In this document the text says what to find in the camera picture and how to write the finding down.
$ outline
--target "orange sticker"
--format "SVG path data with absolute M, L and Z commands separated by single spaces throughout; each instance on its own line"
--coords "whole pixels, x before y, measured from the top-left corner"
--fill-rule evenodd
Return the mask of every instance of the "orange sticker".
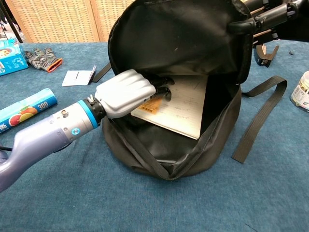
M 155 115 L 158 112 L 161 103 L 162 103 L 162 98 L 150 99 L 143 105 L 139 106 L 138 109 Z

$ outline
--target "notebook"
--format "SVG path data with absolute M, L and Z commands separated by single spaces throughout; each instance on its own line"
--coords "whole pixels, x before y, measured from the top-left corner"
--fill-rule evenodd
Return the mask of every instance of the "notebook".
M 171 101 L 151 99 L 131 115 L 192 139 L 200 137 L 207 77 L 177 76 L 169 86 Z

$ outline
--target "black backpack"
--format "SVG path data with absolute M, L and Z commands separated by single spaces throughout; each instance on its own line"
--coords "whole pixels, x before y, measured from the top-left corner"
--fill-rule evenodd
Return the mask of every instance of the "black backpack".
M 121 162 L 136 172 L 165 180 L 207 170 L 217 161 L 238 119 L 242 95 L 253 97 L 277 86 L 232 155 L 245 161 L 287 87 L 286 80 L 273 76 L 242 93 L 241 84 L 251 65 L 253 32 L 233 34 L 227 26 L 251 17 L 249 8 L 239 0 L 136 0 L 127 7 L 108 41 L 115 74 L 135 69 L 144 75 L 200 75 L 208 76 L 208 83 L 198 140 L 132 115 L 105 118 L 105 139 Z

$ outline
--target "printed fruit image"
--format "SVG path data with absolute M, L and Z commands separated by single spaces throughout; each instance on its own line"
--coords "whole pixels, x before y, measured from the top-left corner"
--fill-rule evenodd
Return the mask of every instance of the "printed fruit image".
M 31 113 L 25 113 L 23 115 L 21 115 L 20 119 L 19 119 L 19 122 L 23 122 L 25 120 L 27 120 L 28 118 L 34 116 L 34 114 L 31 114 Z
M 20 122 L 21 115 L 14 115 L 9 119 L 9 124 L 13 127 Z
M 37 114 L 37 112 L 38 112 L 38 111 L 37 111 L 35 108 L 29 107 L 29 108 L 26 108 L 25 110 L 22 110 L 22 111 L 20 112 L 20 114 L 23 115 L 23 114 L 30 113 L 30 114 L 35 115 L 35 114 Z

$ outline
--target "white jar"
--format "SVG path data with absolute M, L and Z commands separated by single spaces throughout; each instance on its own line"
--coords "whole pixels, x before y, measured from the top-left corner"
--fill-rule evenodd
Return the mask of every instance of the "white jar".
M 295 106 L 309 112 L 309 71 L 301 77 L 291 94 L 291 101 Z

